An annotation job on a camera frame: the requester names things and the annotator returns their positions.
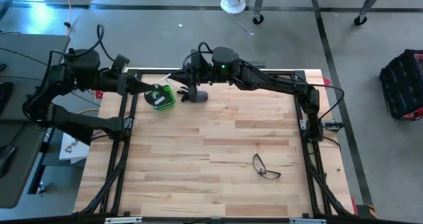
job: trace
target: gray floor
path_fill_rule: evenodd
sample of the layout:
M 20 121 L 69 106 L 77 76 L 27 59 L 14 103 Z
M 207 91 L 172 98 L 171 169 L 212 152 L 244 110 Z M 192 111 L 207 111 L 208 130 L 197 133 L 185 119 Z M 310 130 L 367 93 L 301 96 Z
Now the gray floor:
M 17 0 L 66 4 L 66 0 Z M 73 4 L 218 6 L 220 0 L 72 0 Z M 321 7 L 361 7 L 364 0 L 319 0 Z M 311 0 L 265 0 L 264 6 L 311 7 Z M 422 0 L 379 0 L 375 7 L 423 8 Z M 0 29 L 32 34 L 64 34 L 67 9 L 37 3 L 31 9 L 11 7 Z M 247 34 L 222 11 L 148 11 L 73 9 L 75 48 L 89 47 L 95 26 L 106 28 L 104 44 L 112 56 L 121 53 L 144 67 L 180 67 L 191 48 L 201 41 L 212 47 L 228 46 L 269 68 L 322 69 L 330 79 L 325 53 L 313 12 L 263 12 L 265 21 L 251 23 L 251 12 L 235 18 L 251 29 Z M 419 131 L 423 122 L 398 122 L 386 112 L 378 81 L 382 67 L 404 49 L 423 49 L 420 13 L 372 13 L 362 27 L 352 26 L 356 13 L 322 13 L 323 21 L 356 136 L 376 212 L 381 219 L 423 220 L 423 169 Z M 102 66 L 109 66 L 103 52 Z M 329 93 L 333 104 L 335 97 Z M 76 112 L 92 108 L 75 99 L 60 103 Z M 339 111 L 334 116 L 340 118 Z M 345 135 L 338 136 L 350 191 L 361 203 L 360 191 Z M 0 210 L 0 219 L 65 215 L 73 211 L 81 170 L 54 167 L 43 177 L 52 188 L 43 197 L 24 194 L 14 209 Z M 37 205 L 38 212 L 24 211 Z

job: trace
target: wood grain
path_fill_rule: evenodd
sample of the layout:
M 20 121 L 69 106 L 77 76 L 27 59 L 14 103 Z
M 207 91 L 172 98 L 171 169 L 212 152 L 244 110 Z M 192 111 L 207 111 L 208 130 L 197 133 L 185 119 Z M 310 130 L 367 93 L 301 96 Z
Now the wood grain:
M 309 83 L 322 84 L 319 70 L 307 70 Z M 154 83 L 157 76 L 145 76 Z M 270 91 L 240 91 L 228 85 L 204 86 L 209 100 L 154 109 L 141 95 L 126 167 L 120 213 L 167 217 L 301 217 L 311 206 L 293 97 Z M 321 114 L 328 108 L 321 92 Z M 121 97 L 104 95 L 99 116 L 119 111 Z M 83 209 L 104 182 L 112 142 L 93 142 L 75 211 Z M 327 182 L 352 211 L 339 148 L 320 143 Z M 277 180 L 257 175 L 252 157 L 280 172 Z M 109 198 L 113 199 L 114 187 Z M 321 193 L 317 187 L 321 203 Z

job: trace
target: white cable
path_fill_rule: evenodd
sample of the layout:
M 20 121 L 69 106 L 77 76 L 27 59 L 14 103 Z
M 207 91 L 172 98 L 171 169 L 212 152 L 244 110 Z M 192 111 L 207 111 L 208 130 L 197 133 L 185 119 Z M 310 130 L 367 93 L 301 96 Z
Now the white cable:
M 246 30 L 246 32 L 248 32 L 251 36 L 254 36 L 254 33 L 252 33 L 252 32 L 250 32 L 248 29 L 247 29 L 247 27 L 245 27 L 242 23 L 240 23 L 240 22 L 238 22 L 236 19 L 234 19 L 233 17 L 232 17 L 232 15 L 230 14 L 230 13 L 228 13 L 228 12 L 226 12 L 235 22 L 237 22 L 238 24 L 240 24 L 245 30 Z
M 251 36 L 254 36 L 254 33 L 250 32 L 246 26 L 244 26 L 242 23 L 240 23 L 240 22 L 238 22 L 236 19 L 234 19 L 230 13 L 228 13 L 228 12 L 226 12 L 226 13 L 227 13 L 229 16 L 231 16 L 231 18 L 232 18 L 235 22 L 237 22 L 238 24 L 240 24 L 240 25 L 241 25 L 241 26 L 242 26 L 242 27 L 246 30 L 246 32 L 248 32 Z
M 182 88 L 181 88 L 181 87 L 179 87 L 179 86 L 176 86 L 175 84 L 173 84 L 172 82 L 170 82 L 170 81 L 167 79 L 167 78 L 169 78 L 171 75 L 172 75 L 172 74 L 168 74 L 168 75 L 164 76 L 164 77 L 163 77 L 163 78 L 161 78 L 159 81 L 157 81 L 157 83 L 156 83 L 156 84 L 159 84 L 161 81 L 165 80 L 168 84 L 172 85 L 173 87 L 175 87 L 175 88 L 177 88 L 177 89 L 180 89 L 180 90 L 182 90 L 182 91 L 185 91 L 184 89 L 182 89 Z

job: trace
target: gray desk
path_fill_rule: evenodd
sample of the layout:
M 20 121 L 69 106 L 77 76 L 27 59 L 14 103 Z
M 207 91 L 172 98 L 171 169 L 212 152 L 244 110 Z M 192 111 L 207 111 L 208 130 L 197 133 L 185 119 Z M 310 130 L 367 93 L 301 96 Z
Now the gray desk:
M 5 34 L 0 35 L 0 47 L 22 53 L 47 63 L 50 50 L 65 51 L 69 43 L 67 36 L 29 35 L 29 34 Z M 17 78 L 1 78 L 2 76 L 19 76 L 41 79 L 45 73 L 46 66 L 29 60 L 16 54 L 0 50 L 0 63 L 6 63 L 8 68 L 0 72 L 0 80 L 10 81 L 20 87 L 19 93 L 12 93 L 9 102 L 16 107 L 14 112 L 21 112 L 19 101 L 24 98 L 25 93 L 33 93 L 34 86 L 39 81 Z M 0 120 L 0 146 L 8 145 L 16 132 L 26 122 Z M 0 208 L 12 208 L 18 204 L 20 195 L 26 184 L 34 161 L 40 150 L 41 144 L 46 135 L 45 131 L 39 131 L 34 124 L 28 124 L 15 139 L 13 145 L 17 152 L 13 157 L 9 172 L 0 178 Z

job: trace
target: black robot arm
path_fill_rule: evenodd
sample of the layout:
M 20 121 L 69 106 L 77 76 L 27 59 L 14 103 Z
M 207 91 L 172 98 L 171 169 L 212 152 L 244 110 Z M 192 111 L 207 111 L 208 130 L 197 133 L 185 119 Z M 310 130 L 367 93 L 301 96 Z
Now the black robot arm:
M 79 89 L 115 92 L 120 95 L 142 93 L 151 90 L 151 85 L 139 82 L 135 77 L 122 73 L 129 60 L 118 56 L 111 68 L 98 69 L 100 60 L 94 50 L 78 56 L 85 50 L 66 54 L 65 62 L 53 65 L 47 71 L 42 84 L 34 94 L 27 95 L 22 106 L 26 117 L 42 128 L 55 127 L 70 136 L 89 144 L 93 129 L 105 131 L 111 139 L 125 139 L 131 119 L 119 117 L 95 118 L 68 112 L 64 107 L 52 103 L 58 95 L 66 95 Z
M 238 54 L 229 48 L 218 47 L 210 53 L 213 54 L 213 64 L 204 63 L 201 54 L 195 52 L 191 54 L 191 63 L 169 77 L 187 86 L 191 102 L 196 102 L 197 85 L 202 83 L 229 83 L 244 91 L 266 89 L 292 94 L 308 116 L 307 138 L 311 141 L 323 140 L 323 125 L 318 117 L 319 91 L 312 85 L 300 78 L 271 77 L 239 59 Z

